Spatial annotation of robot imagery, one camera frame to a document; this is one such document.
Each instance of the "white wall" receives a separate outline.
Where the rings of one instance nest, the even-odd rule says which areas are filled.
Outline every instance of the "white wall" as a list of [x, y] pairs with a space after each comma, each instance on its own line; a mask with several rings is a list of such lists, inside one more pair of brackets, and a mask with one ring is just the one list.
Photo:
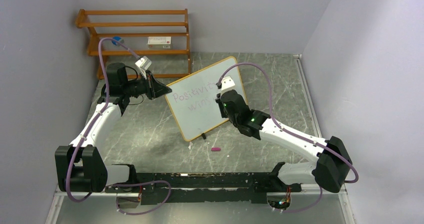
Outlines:
[[0, 0], [0, 222], [44, 223], [96, 85], [76, 0]]
[[325, 137], [360, 178], [358, 223], [424, 222], [424, 1], [331, 0], [303, 53]]
[[301, 53], [330, 0], [79, 0], [86, 10], [188, 9], [194, 51]]

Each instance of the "marble floor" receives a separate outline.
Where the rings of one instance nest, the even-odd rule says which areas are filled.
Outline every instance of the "marble floor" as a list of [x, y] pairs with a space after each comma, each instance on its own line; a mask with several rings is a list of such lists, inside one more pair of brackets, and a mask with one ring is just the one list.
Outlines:
[[[311, 115], [304, 97], [298, 67], [292, 55], [248, 53], [192, 53], [194, 71], [234, 56], [240, 62], [263, 66], [273, 85], [273, 104], [276, 118], [295, 129], [313, 135]], [[151, 56], [153, 73], [184, 73], [185, 56]], [[113, 57], [108, 63], [123, 62], [133, 66], [134, 58]], [[268, 91], [262, 73], [254, 67], [239, 68], [245, 93], [252, 109], [269, 112]], [[159, 79], [169, 84], [175, 79]], [[99, 81], [93, 97], [89, 118], [104, 81]], [[132, 99], [138, 103], [141, 99]], [[300, 156], [281, 146], [239, 134], [229, 122], [189, 143], [183, 140], [165, 98], [128, 106], [105, 143], [99, 143], [105, 164], [129, 163], [137, 172], [246, 172], [271, 171], [281, 161], [297, 163]], [[211, 152], [220, 147], [220, 152]]]

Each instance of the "blue object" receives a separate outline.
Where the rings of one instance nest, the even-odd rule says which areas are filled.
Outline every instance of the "blue object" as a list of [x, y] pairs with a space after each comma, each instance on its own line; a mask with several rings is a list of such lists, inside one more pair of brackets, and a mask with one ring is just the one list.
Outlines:
[[[123, 43], [124, 43], [124, 40], [123, 40], [121, 37], [115, 36], [115, 37], [113, 37], [112, 39], [114, 39], [114, 40], [116, 40], [116, 41], [120, 42], [121, 44], [123, 44]], [[115, 41], [112, 41], [112, 44], [113, 44], [113, 45], [115, 45], [115, 46], [118, 46], [118, 44], [117, 44]]]

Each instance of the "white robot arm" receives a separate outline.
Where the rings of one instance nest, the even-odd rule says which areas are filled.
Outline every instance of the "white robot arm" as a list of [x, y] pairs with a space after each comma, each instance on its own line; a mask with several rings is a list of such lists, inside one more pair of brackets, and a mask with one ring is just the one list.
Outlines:
[[98, 152], [98, 143], [104, 143], [110, 130], [124, 114], [130, 103], [130, 97], [138, 97], [145, 94], [147, 98], [154, 99], [170, 93], [172, 90], [158, 82], [153, 74], [147, 70], [151, 61], [147, 57], [140, 58], [136, 63], [139, 79], [128, 80], [126, 66], [123, 63], [110, 64], [107, 67], [110, 99], [107, 107], [105, 102], [105, 86], [97, 101], [94, 115], [68, 146], [59, 146], [54, 156], [56, 159], [57, 180], [60, 190], [66, 191], [66, 174], [70, 165], [71, 156], [81, 139], [84, 140], [79, 147], [75, 163], [82, 160], [82, 166], [72, 167], [70, 178], [71, 191], [101, 192], [105, 186], [115, 183], [125, 183], [136, 179], [136, 171], [133, 165], [119, 164], [106, 166]]
[[[281, 145], [308, 161], [285, 163], [278, 173], [278, 178], [284, 184], [317, 183], [327, 191], [340, 191], [352, 163], [340, 139], [334, 136], [330, 140], [314, 137], [280, 122], [278, 127], [270, 115], [249, 108], [243, 97], [236, 92], [230, 76], [223, 78], [219, 87], [221, 91], [216, 102], [221, 115], [228, 118], [241, 134]], [[344, 163], [340, 156], [350, 165]]]

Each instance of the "whiteboard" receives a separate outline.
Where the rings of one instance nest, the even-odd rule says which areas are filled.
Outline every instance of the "whiteboard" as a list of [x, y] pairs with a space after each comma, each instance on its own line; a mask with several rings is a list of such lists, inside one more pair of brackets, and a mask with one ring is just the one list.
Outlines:
[[[172, 92], [165, 98], [185, 141], [191, 141], [228, 120], [221, 117], [215, 102], [219, 93], [216, 83], [225, 70], [235, 64], [236, 59], [228, 57], [168, 85]], [[226, 76], [232, 77], [235, 90], [247, 103], [238, 70], [235, 67]]]

